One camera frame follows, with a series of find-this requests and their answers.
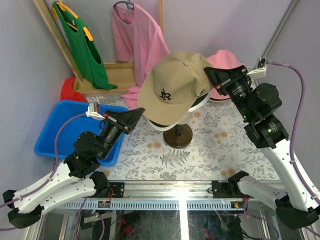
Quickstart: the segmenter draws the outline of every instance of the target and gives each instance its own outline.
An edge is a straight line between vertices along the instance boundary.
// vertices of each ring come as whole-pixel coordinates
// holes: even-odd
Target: yellow hanger
[[[62,0],[60,0],[60,2],[56,2],[56,4],[60,6],[62,11],[68,10],[75,17],[75,19],[79,18],[68,6],[66,6],[62,3]],[[54,7],[52,7],[52,16],[55,20],[59,18]],[[78,28],[73,26],[71,23],[67,22],[66,24],[68,24],[73,29],[78,30]],[[94,40],[94,38],[92,37],[91,33],[89,32],[89,30],[86,26],[83,28],[83,31],[84,31],[85,35],[87,36],[87,38],[89,39],[89,41],[92,42]]]

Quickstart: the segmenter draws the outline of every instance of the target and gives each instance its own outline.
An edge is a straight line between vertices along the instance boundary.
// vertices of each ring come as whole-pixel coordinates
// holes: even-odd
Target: embroidered logo
[[[206,90],[203,89],[203,90],[200,92],[199,96],[201,96],[205,91],[206,91]]]
[[[160,98],[162,98],[163,100],[168,99],[169,101],[171,100],[171,94],[170,93],[166,93],[165,90],[162,88],[161,91],[161,95],[159,95]]]

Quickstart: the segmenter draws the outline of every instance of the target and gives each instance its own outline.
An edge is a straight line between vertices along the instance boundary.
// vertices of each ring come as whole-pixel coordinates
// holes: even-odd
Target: floral tablecloth
[[[126,107],[119,96],[87,99]],[[163,132],[142,117],[133,133],[125,136],[117,164],[99,171],[110,180],[226,180],[240,170],[258,180],[279,180],[246,136],[242,117],[231,101],[209,101],[193,114],[189,125],[192,142],[173,149],[165,144]]]

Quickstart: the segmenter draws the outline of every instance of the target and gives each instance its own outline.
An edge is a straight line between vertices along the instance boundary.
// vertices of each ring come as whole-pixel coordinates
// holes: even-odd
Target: clothes hanger
[[[69,13],[71,13],[71,14],[75,17],[75,19],[79,18],[79,17],[75,14],[75,12],[73,12],[68,6],[66,6],[66,5],[64,5],[64,4],[62,3],[62,0],[59,0],[59,2],[56,2],[55,4],[59,5],[59,7],[60,7],[60,9],[61,9],[62,11],[68,11]],[[52,7],[52,16],[53,16],[53,18],[54,18],[55,20],[59,18],[56,10],[54,9],[54,7]],[[78,30],[78,28],[76,28],[75,26],[73,26],[71,23],[67,22],[66,24],[68,24],[68,25],[69,25],[70,27],[72,27],[74,30]],[[89,41],[92,42],[92,41],[94,40],[94,38],[92,37],[91,33],[89,32],[89,30],[88,30],[88,28],[87,28],[86,26],[83,28],[83,31],[84,31],[85,35],[87,36],[87,38],[89,39]]]
[[[134,7],[134,4],[133,4],[130,0],[128,0],[128,1],[117,1],[117,2],[113,5],[113,7],[115,8],[117,4],[125,4],[125,5],[126,5],[126,8],[127,8],[127,9],[130,9],[130,10],[133,10],[133,9],[135,8],[135,7]]]

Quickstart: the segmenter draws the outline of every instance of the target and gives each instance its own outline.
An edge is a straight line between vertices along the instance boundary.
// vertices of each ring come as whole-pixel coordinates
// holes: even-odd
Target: red cloth
[[[64,81],[61,89],[60,100],[71,100],[87,103],[88,101],[83,94],[74,91],[75,80],[76,78],[73,76]]]

